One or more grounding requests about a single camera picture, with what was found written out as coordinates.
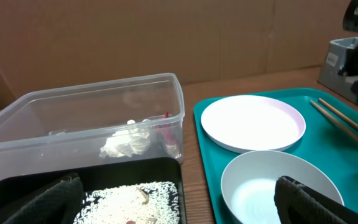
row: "white rice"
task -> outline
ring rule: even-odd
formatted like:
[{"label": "white rice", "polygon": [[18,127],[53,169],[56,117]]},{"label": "white rice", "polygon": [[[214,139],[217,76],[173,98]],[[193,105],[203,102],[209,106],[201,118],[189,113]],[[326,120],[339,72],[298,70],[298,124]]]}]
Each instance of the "white rice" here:
[{"label": "white rice", "polygon": [[[145,197],[140,190],[149,195]],[[120,186],[105,190],[95,190],[86,194],[83,208],[74,219],[74,224],[118,223],[177,224],[180,221],[178,190],[172,182],[152,182],[131,186]]]}]

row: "wooden chopstick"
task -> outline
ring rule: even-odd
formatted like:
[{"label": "wooden chopstick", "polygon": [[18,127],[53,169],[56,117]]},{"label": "wooden chopstick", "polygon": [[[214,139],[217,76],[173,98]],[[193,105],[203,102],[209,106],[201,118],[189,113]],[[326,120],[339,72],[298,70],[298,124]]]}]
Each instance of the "wooden chopstick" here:
[{"label": "wooden chopstick", "polygon": [[331,113],[326,111],[323,107],[321,107],[319,104],[314,102],[313,100],[310,100],[310,103],[318,110],[320,113],[322,113],[325,117],[330,119],[336,126],[338,126],[342,131],[344,131],[346,134],[348,134],[352,139],[358,142],[358,136],[354,134],[353,131],[351,131],[348,127],[346,127],[344,124],[342,124],[338,119],[336,119]]},{"label": "wooden chopstick", "polygon": [[344,120],[347,124],[349,124],[350,126],[352,126],[354,129],[356,129],[358,131],[358,124],[356,122],[354,122],[353,120],[351,120],[350,118],[348,118],[346,115],[342,114],[339,110],[337,110],[335,107],[331,106],[329,103],[327,103],[325,100],[319,98],[318,101],[324,105],[325,107],[327,107],[330,111],[332,111],[336,116],[338,116],[339,118],[341,118],[342,120]]}]

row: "cardboard wall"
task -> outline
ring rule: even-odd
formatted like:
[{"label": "cardboard wall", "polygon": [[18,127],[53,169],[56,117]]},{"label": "cardboard wall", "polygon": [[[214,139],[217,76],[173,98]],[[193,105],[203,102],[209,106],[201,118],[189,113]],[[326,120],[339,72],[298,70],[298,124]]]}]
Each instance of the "cardboard wall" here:
[{"label": "cardboard wall", "polygon": [[0,0],[2,105],[173,72],[182,84],[322,63],[349,0]]}]

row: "white plate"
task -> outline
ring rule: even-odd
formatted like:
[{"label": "white plate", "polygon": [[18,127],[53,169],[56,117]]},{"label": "white plate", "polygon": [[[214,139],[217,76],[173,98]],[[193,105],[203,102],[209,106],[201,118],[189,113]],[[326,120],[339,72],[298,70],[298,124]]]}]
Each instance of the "white plate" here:
[{"label": "white plate", "polygon": [[263,96],[230,96],[210,104],[201,115],[208,136],[237,153],[282,151],[299,140],[305,119],[292,106]]},{"label": "white plate", "polygon": [[283,175],[344,205],[338,189],[321,170],[278,151],[252,151],[233,159],[223,171],[223,199],[241,223],[280,223],[273,196],[276,180]]}]

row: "crumpled paper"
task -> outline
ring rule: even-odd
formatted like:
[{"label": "crumpled paper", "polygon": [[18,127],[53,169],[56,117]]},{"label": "crumpled paper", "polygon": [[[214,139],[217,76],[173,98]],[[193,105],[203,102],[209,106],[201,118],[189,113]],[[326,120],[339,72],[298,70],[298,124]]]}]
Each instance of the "crumpled paper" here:
[{"label": "crumpled paper", "polygon": [[[129,120],[127,124],[135,124],[134,120]],[[132,128],[128,130],[116,131],[106,144],[100,148],[99,157],[132,157],[143,155],[151,144],[149,128]]]}]

